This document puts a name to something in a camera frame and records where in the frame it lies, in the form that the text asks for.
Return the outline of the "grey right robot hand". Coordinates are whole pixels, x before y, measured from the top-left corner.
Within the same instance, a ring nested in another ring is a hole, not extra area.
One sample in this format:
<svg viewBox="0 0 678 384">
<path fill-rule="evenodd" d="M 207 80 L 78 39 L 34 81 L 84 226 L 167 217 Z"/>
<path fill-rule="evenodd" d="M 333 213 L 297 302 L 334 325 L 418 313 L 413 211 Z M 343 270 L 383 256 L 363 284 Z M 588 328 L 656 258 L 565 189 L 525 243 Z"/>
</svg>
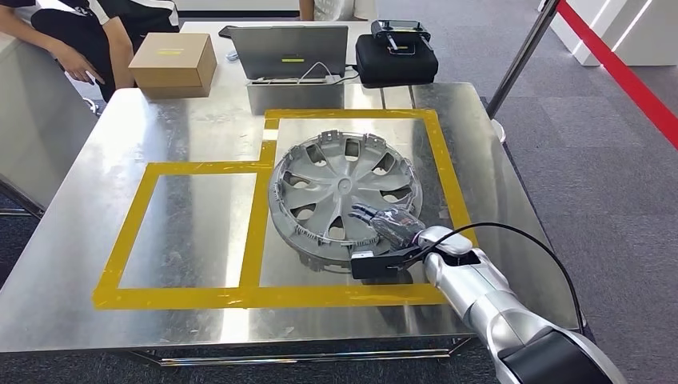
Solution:
<svg viewBox="0 0 678 384">
<path fill-rule="evenodd" d="M 395 250 L 411 246 L 416 236 L 426 228 L 426 225 L 408 210 L 397 206 L 378 210 L 366 204 L 356 203 L 351 206 L 349 216 L 371 227 Z"/>
</svg>

